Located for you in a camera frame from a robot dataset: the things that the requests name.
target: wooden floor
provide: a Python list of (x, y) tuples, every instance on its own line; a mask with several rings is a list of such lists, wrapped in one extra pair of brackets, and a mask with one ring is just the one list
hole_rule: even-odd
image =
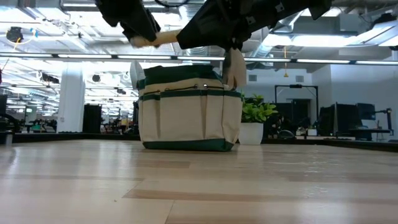
[(0, 223), (396, 224), (398, 154), (328, 146), (0, 148)]

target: black robotic arm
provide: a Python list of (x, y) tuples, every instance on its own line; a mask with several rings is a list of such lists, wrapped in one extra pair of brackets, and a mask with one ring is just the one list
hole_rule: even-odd
[[(329, 11), (332, 0), (207, 0), (177, 35), (182, 49), (217, 45), (240, 48), (251, 34), (263, 27), (309, 8), (313, 19)], [(119, 22), (124, 35), (155, 41), (160, 27), (141, 0), (96, 0), (106, 22)]]

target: green trim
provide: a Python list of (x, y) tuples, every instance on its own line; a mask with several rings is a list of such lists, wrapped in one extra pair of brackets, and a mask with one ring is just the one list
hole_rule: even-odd
[(236, 91), (226, 90), (186, 90), (186, 91), (165, 91), (158, 93), (148, 94), (141, 96), (139, 99), (142, 101), (146, 100), (160, 100), (161, 98), (170, 97), (183, 97), (183, 96), (230, 96), (242, 98), (242, 94)]
[(211, 65), (184, 65), (176, 67), (153, 67), (144, 70), (145, 80), (138, 82), (138, 89), (142, 90), (145, 86), (172, 83), (192, 78), (204, 78), (221, 81), (221, 77), (213, 71)]
[(145, 88), (145, 79), (139, 80), (139, 81), (137, 82), (137, 89), (138, 89), (138, 90), (143, 90), (144, 88)]
[(150, 94), (150, 95), (145, 95), (139, 98), (142, 101), (147, 101), (147, 100), (160, 100), (160, 95), (159, 94)]
[(236, 91), (224, 91), (224, 96), (242, 98), (242, 93)]
[(197, 141), (156, 141), (144, 142), (146, 149), (164, 149), (180, 151), (213, 151), (229, 152), (234, 146), (225, 139), (207, 139)]
[(181, 97), (181, 96), (232, 96), (232, 97), (241, 98), (240, 93), (238, 92), (231, 93), (231, 91), (225, 91), (225, 90), (165, 91), (160, 93), (161, 98)]

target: potted plant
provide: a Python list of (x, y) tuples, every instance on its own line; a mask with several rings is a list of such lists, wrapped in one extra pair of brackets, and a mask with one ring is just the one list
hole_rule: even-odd
[(275, 105), (263, 103), (264, 98), (253, 95), (245, 98), (243, 95), (243, 108), (239, 143), (245, 145), (260, 145), (263, 134), (264, 122), (270, 115), (278, 113)]

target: white pot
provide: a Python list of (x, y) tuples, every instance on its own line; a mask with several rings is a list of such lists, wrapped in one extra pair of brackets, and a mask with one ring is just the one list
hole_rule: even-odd
[(316, 129), (309, 129), (308, 130), (308, 136), (317, 136), (317, 130)]
[(242, 145), (260, 145), (263, 127), (264, 124), (262, 123), (241, 123), (239, 143)]

